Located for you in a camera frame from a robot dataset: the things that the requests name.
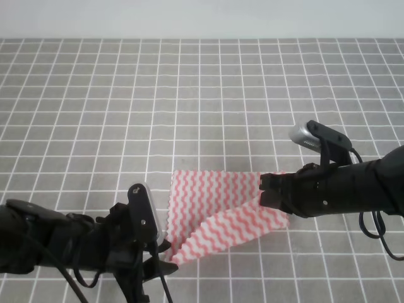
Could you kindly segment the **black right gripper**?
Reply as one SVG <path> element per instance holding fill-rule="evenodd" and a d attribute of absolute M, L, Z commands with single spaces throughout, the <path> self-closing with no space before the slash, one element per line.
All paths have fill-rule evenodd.
<path fill-rule="evenodd" d="M 335 163 L 325 167 L 309 163 L 295 173 L 261 174 L 259 204 L 302 218 L 336 215 L 327 181 L 337 168 Z"/>

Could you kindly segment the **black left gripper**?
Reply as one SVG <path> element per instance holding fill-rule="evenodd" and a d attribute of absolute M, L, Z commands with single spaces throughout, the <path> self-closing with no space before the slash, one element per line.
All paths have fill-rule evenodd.
<path fill-rule="evenodd" d="M 158 259 L 157 246 L 135 239 L 128 205 L 114 205 L 105 218 L 97 218 L 108 236 L 105 272 L 111 272 L 127 302 L 149 302 L 143 283 L 171 275 L 179 267 Z"/>

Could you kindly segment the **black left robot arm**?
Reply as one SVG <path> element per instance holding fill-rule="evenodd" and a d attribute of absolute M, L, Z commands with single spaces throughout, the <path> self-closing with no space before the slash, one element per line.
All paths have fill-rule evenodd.
<path fill-rule="evenodd" d="M 113 274 L 127 302 L 149 302 L 143 284 L 177 271 L 159 254 L 153 235 L 135 231 L 129 205 L 114 205 L 106 217 L 68 213 L 9 199 L 1 205 L 1 273 L 26 275 L 36 266 L 57 268 L 80 302 L 81 287 L 96 286 L 102 273 Z"/>

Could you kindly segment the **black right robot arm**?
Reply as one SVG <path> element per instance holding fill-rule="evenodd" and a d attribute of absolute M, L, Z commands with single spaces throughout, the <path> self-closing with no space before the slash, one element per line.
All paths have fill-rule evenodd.
<path fill-rule="evenodd" d="M 325 167 L 310 163 L 295 173 L 263 174 L 261 206 L 302 218 L 383 211 L 403 215 L 403 147 L 368 162 Z"/>

